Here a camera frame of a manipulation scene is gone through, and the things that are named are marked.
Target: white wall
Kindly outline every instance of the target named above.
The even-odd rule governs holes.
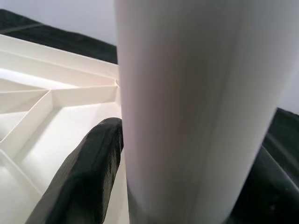
[[[285,87],[278,106],[299,114],[299,72],[290,79]]]
[[[114,0],[0,0],[0,7],[116,45]]]

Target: black object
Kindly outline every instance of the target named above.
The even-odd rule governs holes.
[[[122,149],[121,119],[100,122],[65,159],[26,224],[102,224]]]
[[[117,64],[116,46],[0,9],[0,34]]]
[[[228,224],[299,223],[299,116],[278,108]]]

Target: white tube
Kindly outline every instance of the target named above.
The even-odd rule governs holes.
[[[132,224],[229,216],[298,68],[297,0],[116,0]]]

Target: tray divider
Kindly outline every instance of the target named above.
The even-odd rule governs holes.
[[[117,86],[85,87],[51,90],[54,107],[78,106],[114,102]]]
[[[0,68],[77,87],[113,85],[115,81],[111,77],[79,71],[74,68],[38,61],[3,51],[0,51],[0,58]]]
[[[15,162],[0,149],[0,160],[8,171],[15,177],[19,184],[29,193],[36,202],[41,198],[43,193],[33,184],[30,178],[15,164]]]
[[[10,36],[0,35],[0,51],[103,77],[119,78],[117,64],[104,62]]]
[[[119,106],[121,106],[121,86],[119,85],[118,80],[116,80],[115,83],[117,86],[115,101]]]
[[[52,94],[48,91],[2,140],[0,144],[1,149],[13,159],[52,109]]]

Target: white compartment tray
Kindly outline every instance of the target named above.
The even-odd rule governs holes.
[[[0,223],[23,224],[83,137],[121,118],[117,66],[1,35],[0,58]],[[124,155],[104,223],[129,224]]]

